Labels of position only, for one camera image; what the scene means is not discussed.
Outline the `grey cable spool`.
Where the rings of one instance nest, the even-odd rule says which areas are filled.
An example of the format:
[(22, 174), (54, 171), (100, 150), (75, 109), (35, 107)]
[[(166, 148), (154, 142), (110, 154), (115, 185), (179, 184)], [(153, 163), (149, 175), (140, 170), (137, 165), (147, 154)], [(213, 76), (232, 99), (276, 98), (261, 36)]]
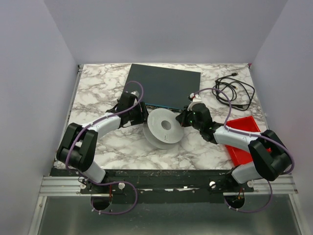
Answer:
[(177, 115), (167, 109), (152, 110), (143, 124), (143, 134), (147, 141), (159, 149), (171, 149), (184, 136), (184, 128), (176, 120)]

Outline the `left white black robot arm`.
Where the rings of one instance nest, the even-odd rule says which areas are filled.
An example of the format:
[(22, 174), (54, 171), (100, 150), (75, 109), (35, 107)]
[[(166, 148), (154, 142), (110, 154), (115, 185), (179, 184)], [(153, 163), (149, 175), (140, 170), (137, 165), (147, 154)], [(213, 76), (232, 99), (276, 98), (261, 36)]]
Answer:
[(147, 118), (145, 102), (135, 92), (124, 92), (117, 104), (99, 119), (82, 125), (69, 124), (57, 150), (56, 159), (66, 167), (76, 169), (91, 181), (101, 183), (106, 172), (94, 161), (98, 140), (127, 123), (131, 126), (143, 124)]

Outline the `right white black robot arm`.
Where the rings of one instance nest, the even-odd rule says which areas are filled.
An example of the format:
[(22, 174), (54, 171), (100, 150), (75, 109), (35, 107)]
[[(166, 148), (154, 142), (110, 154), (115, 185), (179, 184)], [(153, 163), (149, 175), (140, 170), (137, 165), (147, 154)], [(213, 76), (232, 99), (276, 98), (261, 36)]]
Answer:
[(182, 127), (193, 127), (202, 138), (214, 144), (223, 144), (250, 153), (252, 161), (231, 170), (230, 178), (237, 184), (251, 180), (274, 181), (292, 168), (293, 161), (287, 148), (275, 132), (247, 132), (230, 128), (213, 121), (209, 109), (203, 103), (184, 110), (176, 117)]

